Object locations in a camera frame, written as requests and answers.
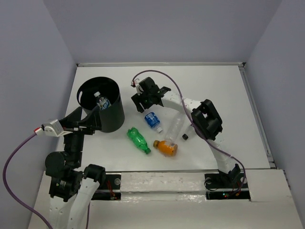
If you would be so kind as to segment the clear bottle dark blue label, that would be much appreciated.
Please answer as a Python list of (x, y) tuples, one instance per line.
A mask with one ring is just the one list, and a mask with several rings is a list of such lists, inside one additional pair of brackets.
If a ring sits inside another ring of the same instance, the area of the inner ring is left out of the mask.
[(157, 115), (154, 112), (149, 112), (144, 116), (144, 120), (148, 124), (148, 126), (156, 131), (157, 133), (161, 133), (163, 131), (161, 127), (161, 122)]

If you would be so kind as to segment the clear bottle blue white label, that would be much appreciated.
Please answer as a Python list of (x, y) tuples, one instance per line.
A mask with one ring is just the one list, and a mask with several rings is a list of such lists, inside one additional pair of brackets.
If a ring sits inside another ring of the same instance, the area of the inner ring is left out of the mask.
[(105, 110), (111, 106), (110, 100), (101, 95), (100, 92), (94, 93), (94, 96), (96, 98), (96, 104), (99, 106), (100, 110)]

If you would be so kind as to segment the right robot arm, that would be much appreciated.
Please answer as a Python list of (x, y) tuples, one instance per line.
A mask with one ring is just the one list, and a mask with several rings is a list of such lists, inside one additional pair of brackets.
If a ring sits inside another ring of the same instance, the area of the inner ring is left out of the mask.
[(134, 77), (131, 87), (136, 89), (132, 101), (138, 112), (143, 113), (153, 105), (160, 105), (186, 115), (196, 134), (209, 145), (217, 162), (220, 183), (224, 187), (230, 187), (238, 181), (244, 166), (237, 158), (221, 148), (218, 134), (223, 130), (223, 121), (212, 101), (206, 99), (200, 102), (184, 98), (178, 86), (176, 94), (168, 87), (159, 88), (151, 77), (141, 81)]

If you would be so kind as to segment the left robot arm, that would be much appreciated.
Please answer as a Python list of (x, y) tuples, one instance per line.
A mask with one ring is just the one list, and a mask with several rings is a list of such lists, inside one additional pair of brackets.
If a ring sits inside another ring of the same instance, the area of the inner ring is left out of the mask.
[(77, 229), (95, 191), (105, 184), (105, 168), (90, 164), (81, 167), (85, 135), (101, 130), (96, 106), (82, 118), (82, 108), (76, 108), (67, 117), (43, 124), (47, 136), (63, 137), (64, 149), (51, 152), (45, 159), (45, 174), (51, 177), (50, 229)]

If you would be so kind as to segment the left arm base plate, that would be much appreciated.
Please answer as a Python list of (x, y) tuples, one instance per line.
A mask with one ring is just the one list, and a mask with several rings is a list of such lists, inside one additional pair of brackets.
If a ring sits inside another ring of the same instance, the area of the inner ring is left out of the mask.
[(121, 173), (106, 173), (105, 182), (98, 187), (92, 200), (117, 201), (121, 200)]

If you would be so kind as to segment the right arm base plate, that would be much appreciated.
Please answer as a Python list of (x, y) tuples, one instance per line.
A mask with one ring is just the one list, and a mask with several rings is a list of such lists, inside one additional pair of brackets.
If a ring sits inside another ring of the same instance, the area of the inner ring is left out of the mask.
[(207, 200), (251, 199), (246, 179), (242, 188), (239, 189), (244, 178), (243, 173), (238, 175), (234, 183), (225, 184), (220, 178), (219, 173), (207, 173), (204, 175), (205, 197)]

